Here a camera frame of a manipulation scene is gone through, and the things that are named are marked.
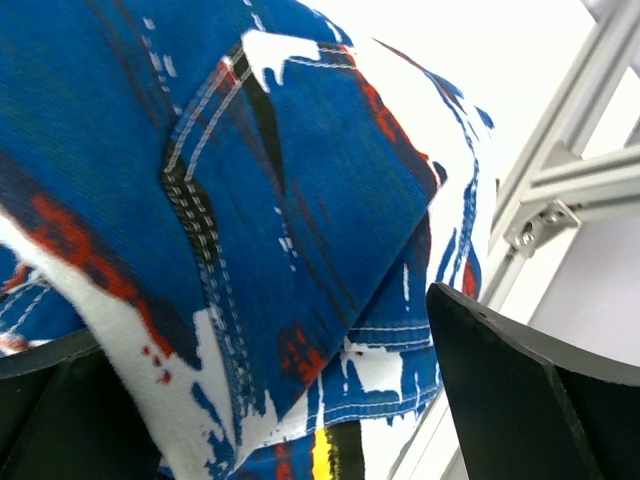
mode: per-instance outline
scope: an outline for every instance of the metal frame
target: metal frame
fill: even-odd
[[[640,119],[624,149],[582,153],[627,68],[640,52],[640,0],[583,2],[597,24],[501,185],[481,302],[499,311],[526,261],[568,228],[640,214]],[[438,480],[459,444],[444,392],[392,474]]]

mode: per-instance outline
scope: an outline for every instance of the black plastic part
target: black plastic part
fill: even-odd
[[[0,359],[0,480],[145,480],[160,454],[84,330]]]
[[[640,478],[640,368],[444,285],[429,289],[427,304],[471,480]]]

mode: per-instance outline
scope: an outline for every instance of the multicolored patterned cloth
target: multicolored patterned cloth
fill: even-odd
[[[87,325],[178,479],[383,478],[427,285],[482,285],[492,128],[294,0],[8,2],[2,350]]]

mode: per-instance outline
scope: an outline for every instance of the yellow stripe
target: yellow stripe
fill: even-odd
[[[323,428],[315,433],[315,445],[313,447],[313,480],[332,480],[329,452],[331,445],[327,438],[327,432]]]

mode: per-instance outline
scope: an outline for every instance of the garment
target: garment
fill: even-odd
[[[427,285],[481,288],[488,115],[294,0],[0,12],[5,351],[86,324],[178,479],[350,421],[408,439]]]

